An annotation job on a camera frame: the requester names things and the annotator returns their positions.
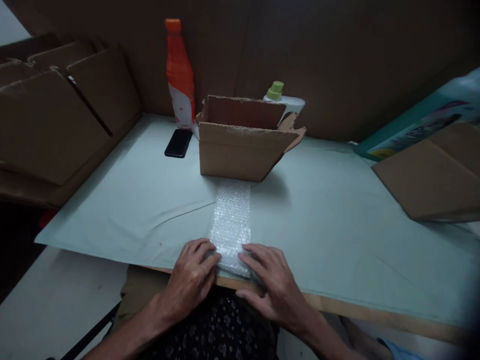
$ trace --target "black smartphone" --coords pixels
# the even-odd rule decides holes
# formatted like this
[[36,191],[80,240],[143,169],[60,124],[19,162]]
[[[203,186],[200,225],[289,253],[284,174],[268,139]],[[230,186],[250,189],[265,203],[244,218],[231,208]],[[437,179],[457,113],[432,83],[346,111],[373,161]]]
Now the black smartphone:
[[173,132],[170,142],[166,146],[165,156],[171,158],[184,158],[189,148],[192,132],[190,130],[177,129]]

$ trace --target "label on bottle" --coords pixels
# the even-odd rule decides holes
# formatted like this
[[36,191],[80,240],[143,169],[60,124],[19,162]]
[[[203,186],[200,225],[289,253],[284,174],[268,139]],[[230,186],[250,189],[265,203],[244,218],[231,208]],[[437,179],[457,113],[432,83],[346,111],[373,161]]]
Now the label on bottle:
[[477,126],[480,124],[480,108],[461,100],[451,101],[367,152],[382,160],[386,159],[456,121]]
[[174,88],[170,83],[171,103],[173,105],[173,112],[175,113],[175,122],[180,129],[190,130],[194,124],[192,118],[192,103],[187,95],[180,90]]

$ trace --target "wooden table edge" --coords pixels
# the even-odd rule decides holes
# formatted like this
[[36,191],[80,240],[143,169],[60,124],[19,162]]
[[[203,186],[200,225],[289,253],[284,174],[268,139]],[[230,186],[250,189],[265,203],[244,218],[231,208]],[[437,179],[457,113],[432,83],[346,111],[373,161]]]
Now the wooden table edge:
[[[145,266],[145,268],[168,274],[172,273],[172,269],[163,267]],[[216,277],[215,284],[233,290],[254,289],[254,285],[248,281],[222,276]],[[391,311],[373,309],[367,306],[357,305],[322,295],[303,293],[303,296],[311,306],[322,312],[378,323],[390,328],[421,335],[445,343],[464,345],[465,340],[471,335],[471,332],[468,329],[455,325],[426,320],[410,315],[403,315]]]

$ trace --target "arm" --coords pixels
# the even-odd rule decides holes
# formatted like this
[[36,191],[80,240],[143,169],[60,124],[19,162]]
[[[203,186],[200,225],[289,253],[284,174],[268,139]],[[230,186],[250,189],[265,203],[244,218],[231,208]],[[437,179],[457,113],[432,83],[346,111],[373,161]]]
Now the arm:
[[210,240],[200,238],[183,247],[168,285],[118,331],[94,347],[83,359],[132,359],[157,337],[183,320],[200,304],[215,281],[221,255]]
[[319,358],[329,360],[358,359],[350,353],[340,336],[323,315],[303,297],[283,252],[274,247],[246,244],[243,248],[255,257],[239,253],[238,257],[254,271],[266,288],[264,297],[242,289],[237,296],[248,301],[267,319],[278,323],[307,344]]

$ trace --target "finger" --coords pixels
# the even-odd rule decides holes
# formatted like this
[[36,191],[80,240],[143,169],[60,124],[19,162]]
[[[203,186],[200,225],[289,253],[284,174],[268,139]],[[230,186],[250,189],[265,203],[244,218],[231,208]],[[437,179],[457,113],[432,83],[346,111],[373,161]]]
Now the finger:
[[200,296],[202,299],[205,299],[214,285],[215,282],[215,268],[212,268],[211,271],[208,273],[205,281],[203,282],[203,288],[201,289]]
[[180,255],[178,256],[179,258],[185,256],[185,254],[189,252],[190,246],[192,246],[192,242],[193,240],[190,240],[190,241],[187,241],[185,245],[183,245]]
[[202,245],[204,243],[209,243],[209,242],[210,242],[210,239],[207,239],[205,237],[201,237],[201,238],[198,238],[196,240],[192,240],[191,245],[188,249],[188,253],[189,254],[195,253],[200,245]]
[[284,252],[282,250],[273,246],[270,246],[270,249],[275,253],[276,258],[280,261],[282,265],[288,266],[287,259],[285,258]]
[[253,306],[260,314],[269,320],[273,319],[273,310],[264,298],[251,290],[241,289],[235,293],[240,299],[246,300],[251,306]]
[[255,257],[258,258],[259,262],[268,268],[272,263],[272,250],[261,244],[243,244],[242,248],[251,252]]
[[200,264],[200,262],[204,259],[205,255],[208,252],[214,252],[215,250],[217,250],[217,247],[212,242],[204,242],[198,247],[198,250],[195,252],[194,257]]
[[212,269],[215,268],[215,265],[220,261],[221,258],[222,258],[222,255],[218,252],[207,257],[200,264],[200,266],[203,268],[203,271],[205,271],[205,274],[208,274],[210,271],[212,271]]
[[267,270],[262,266],[261,263],[256,261],[254,258],[251,256],[240,252],[238,254],[238,257],[240,258],[241,261],[243,261],[257,276],[260,278],[260,280],[263,281],[263,283],[266,285],[268,281],[268,273]]

